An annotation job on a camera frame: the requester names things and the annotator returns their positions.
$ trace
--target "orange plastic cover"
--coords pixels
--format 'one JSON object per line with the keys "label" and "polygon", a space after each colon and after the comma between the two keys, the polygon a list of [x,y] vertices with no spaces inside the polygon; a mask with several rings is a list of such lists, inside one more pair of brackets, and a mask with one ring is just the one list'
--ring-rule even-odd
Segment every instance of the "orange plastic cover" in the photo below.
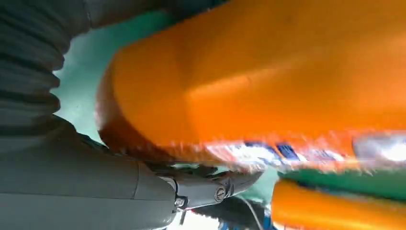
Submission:
{"label": "orange plastic cover", "polygon": [[101,138],[154,161],[358,168],[355,138],[406,130],[404,9],[232,0],[114,56]]}
{"label": "orange plastic cover", "polygon": [[272,196],[272,221],[304,230],[404,230],[406,206],[353,195],[330,195],[279,181]]}

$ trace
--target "dark gray component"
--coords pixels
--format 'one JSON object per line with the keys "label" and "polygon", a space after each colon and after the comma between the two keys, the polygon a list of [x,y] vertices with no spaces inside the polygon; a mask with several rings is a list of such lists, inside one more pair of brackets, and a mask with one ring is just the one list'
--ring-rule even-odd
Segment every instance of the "dark gray component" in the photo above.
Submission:
{"label": "dark gray component", "polygon": [[190,209],[219,204],[227,197],[246,191],[262,173],[222,172],[212,177],[202,178],[197,175],[173,172],[173,181],[177,188],[175,206]]}
{"label": "dark gray component", "polygon": [[85,137],[61,137],[1,154],[1,229],[141,230],[172,222],[175,190],[143,163],[103,154]]}
{"label": "dark gray component", "polygon": [[194,175],[178,175],[175,177],[176,195],[185,199],[182,209],[218,204],[217,192],[225,189],[222,184]]}
{"label": "dark gray component", "polygon": [[148,230],[169,225],[173,201],[0,194],[4,230]]}
{"label": "dark gray component", "polygon": [[222,177],[216,179],[216,181],[224,185],[227,191],[226,197],[230,197],[249,189],[262,174],[263,172],[256,172],[254,174],[227,172]]}

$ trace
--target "bolt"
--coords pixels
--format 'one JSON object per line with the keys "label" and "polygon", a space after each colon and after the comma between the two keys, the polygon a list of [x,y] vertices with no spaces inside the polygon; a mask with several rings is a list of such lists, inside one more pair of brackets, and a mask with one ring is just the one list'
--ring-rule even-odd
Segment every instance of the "bolt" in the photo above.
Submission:
{"label": "bolt", "polygon": [[176,207],[182,207],[185,204],[185,200],[182,198],[176,198],[175,200],[175,206]]}
{"label": "bolt", "polygon": [[214,196],[217,202],[222,202],[226,197],[226,189],[223,186],[218,187],[216,194]]}

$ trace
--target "green panel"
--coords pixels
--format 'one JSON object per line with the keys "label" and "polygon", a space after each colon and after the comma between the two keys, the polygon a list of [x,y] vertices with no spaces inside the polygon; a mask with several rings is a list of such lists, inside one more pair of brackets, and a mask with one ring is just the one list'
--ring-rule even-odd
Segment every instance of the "green panel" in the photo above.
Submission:
{"label": "green panel", "polygon": [[55,72],[61,80],[61,86],[52,91],[61,100],[56,114],[70,121],[78,132],[101,142],[93,113],[95,95],[114,53],[171,24],[167,15],[155,12],[75,38],[63,69]]}
{"label": "green panel", "polygon": [[300,170],[287,174],[279,173],[279,176],[310,185],[406,200],[406,170],[379,171],[371,174],[360,171],[323,174],[317,170]]}

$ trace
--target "cable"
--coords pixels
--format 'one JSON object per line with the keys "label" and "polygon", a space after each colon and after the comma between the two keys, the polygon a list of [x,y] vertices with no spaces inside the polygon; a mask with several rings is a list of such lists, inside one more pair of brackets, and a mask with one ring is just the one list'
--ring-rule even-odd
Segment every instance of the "cable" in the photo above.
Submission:
{"label": "cable", "polygon": [[254,216],[255,221],[257,222],[257,225],[258,225],[259,230],[264,230],[264,228],[262,227],[261,223],[259,222],[259,219],[258,219],[257,214],[255,213],[254,209],[252,208],[252,205],[251,205],[246,199],[244,199],[244,198],[242,198],[242,197],[241,197],[241,199],[242,199],[242,201],[244,201],[244,203],[246,203],[246,204],[248,205],[249,209],[251,210],[252,215]]}

